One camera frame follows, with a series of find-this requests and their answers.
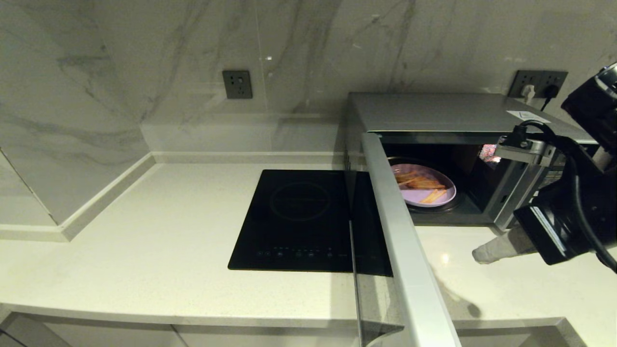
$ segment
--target white countertop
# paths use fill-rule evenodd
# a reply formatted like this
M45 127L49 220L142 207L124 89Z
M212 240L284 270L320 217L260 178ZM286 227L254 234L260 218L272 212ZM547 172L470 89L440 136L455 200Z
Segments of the white countertop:
M262 169L332 165L157 164L70 243L0 241L0 302L105 320L355 326L351 274L227 269Z
M0 240L0 303L125 322L352 327L351 274L227 269L262 169L331 168L157 164L70 243ZM615 346L617 276L594 255L479 265L471 250L494 237L488 228L417 232L455 326L566 317L589 346Z
M471 251L495 237L488 228L417 232L457 328L565 317L589 347L617 346L617 276L594 254L553 266L538 254L480 265ZM617 256L617 248L610 252Z

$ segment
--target wall baseboard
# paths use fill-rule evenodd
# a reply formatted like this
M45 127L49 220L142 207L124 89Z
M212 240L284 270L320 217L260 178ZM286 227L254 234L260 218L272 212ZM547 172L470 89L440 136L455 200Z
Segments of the wall baseboard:
M69 242L154 164L148 153L56 227L0 224L0 240Z
M0 240L69 242L154 164L331 164L343 169L343 153L332 152L150 152L56 227L0 224Z
M158 164L332 164L342 168L343 153L332 152L152 152Z

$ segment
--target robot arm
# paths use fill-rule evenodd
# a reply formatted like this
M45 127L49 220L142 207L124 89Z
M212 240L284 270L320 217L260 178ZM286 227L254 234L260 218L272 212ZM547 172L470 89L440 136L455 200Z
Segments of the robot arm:
M607 251L617 245L617 63L586 81L561 107L598 141L611 156L610 163L598 168L580 145L557 136L546 124L525 121L515 126L500 140L499 156L546 166L557 150L568 161L559 181L514 212L520 226L473 251L476 261L487 264L537 251L552 265L593 251L617 272L617 262ZM527 134L528 126L540 128L542 134Z

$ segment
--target power cord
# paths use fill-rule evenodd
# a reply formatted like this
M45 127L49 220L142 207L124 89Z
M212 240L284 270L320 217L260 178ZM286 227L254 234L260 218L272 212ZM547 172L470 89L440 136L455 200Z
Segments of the power cord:
M548 125L542 122L539 122L537 120L525 120L519 125L515 125L514 130L512 131L512 135L514 135L512 136L513 140L514 141L524 141L527 138L526 130L527 130L527 126L529 125L532 125L533 127L536 127L542 130L542 132L548 138L547 142L555 144L553 142L556 137L555 132L553 132L553 130ZM562 153L567 157L568 162L569 162L569 167L571 169L571 176L572 176L571 184L572 184L572 191L573 191L572 198L573 198L574 212L575 212L574 219L576 219L576 222L579 225L579 228L581 228L582 234L585 236L585 238L591 245L591 248L594 249L595 254L600 260L600 262L604 264L605 266L607 266L612 271L614 271L615 273L617 273L617 261L615 261L615 258L613 258L613 256L607 251L604 245L602 245L602 242L600 241L600 239L598 239L598 236L596 236L594 231L591 229L591 225L589 224L589 221L587 221L587 217L585 216L585 212L582 208L581 181L580 181L576 161L570 154L567 153L567 151L562 151Z
M546 100L544 101L544 105L542 106L540 111L544 111L546 105L548 105L549 102L557 96L557 94L559 94L559 87L557 87L556 85L550 85L546 87L546 89L544 90L544 97L546 98Z
M585 235L585 238L594 249L595 255L598 257L600 262L617 274L617 261L615 261L615 258L613 258L604 245L602 245L602 242L598 239L598 236L596 236L594 231L591 229L591 225L589 225L585 212L582 209L581 181L578 175L576 161L572 157L568 157L568 160L572 170L572 198L574 203L574 211L576 213L576 221L578 222L583 235Z

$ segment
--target purple plate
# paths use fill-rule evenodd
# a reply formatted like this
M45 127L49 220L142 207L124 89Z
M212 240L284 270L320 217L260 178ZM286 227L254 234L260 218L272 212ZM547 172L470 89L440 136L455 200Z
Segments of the purple plate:
M431 169L430 167L416 165L416 164L396 164L392 165L392 172L395 175L398 174L407 174L409 172L416 171L420 175L425 176L430 179L434 179L439 181L439 183L443 184L446 188L445 194L437 198L433 203L426 204L421 203L420 201L424 200L428 197L433 190L432 189L411 189L407 188L405 185L399 185L400 192L403 195L403 199L406 203L412 206L418 207L438 207L441 205L445 205L452 201L457 194L457 187L454 185L451 179L443 173Z

